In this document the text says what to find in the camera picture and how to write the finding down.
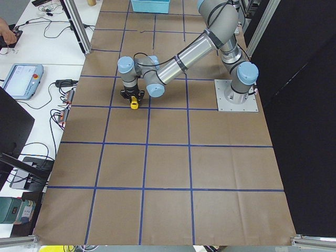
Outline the person hand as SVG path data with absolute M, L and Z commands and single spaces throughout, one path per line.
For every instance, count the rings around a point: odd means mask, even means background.
M 16 35 L 10 30 L 8 23 L 2 18 L 0 18 L 0 32 L 6 44 L 11 45 L 17 42 Z

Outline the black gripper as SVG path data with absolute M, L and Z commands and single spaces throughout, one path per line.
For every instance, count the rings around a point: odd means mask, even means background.
M 138 86 L 126 87 L 120 91 L 120 95 L 129 101 L 132 100 L 132 97 L 135 97 L 137 101 L 141 101 L 144 97 L 145 91 L 139 90 Z

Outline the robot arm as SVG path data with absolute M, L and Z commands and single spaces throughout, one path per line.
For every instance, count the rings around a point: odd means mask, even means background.
M 243 55 L 235 30 L 238 24 L 238 1 L 198 1 L 197 8 L 206 28 L 188 46 L 171 59 L 160 63 L 158 57 L 135 58 L 124 56 L 118 60 L 123 89 L 120 95 L 130 103 L 138 103 L 144 91 L 138 87 L 138 78 L 146 83 L 146 92 L 154 98 L 165 92 L 165 85 L 188 71 L 195 63 L 213 50 L 221 52 L 221 61 L 232 77 L 224 91 L 225 99 L 232 104 L 243 104 L 252 94 L 259 75 L 257 66 Z

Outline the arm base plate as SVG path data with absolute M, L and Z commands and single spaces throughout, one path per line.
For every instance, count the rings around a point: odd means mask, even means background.
M 236 93 L 231 80 L 215 79 L 215 91 L 219 112 L 259 112 L 256 96 Z

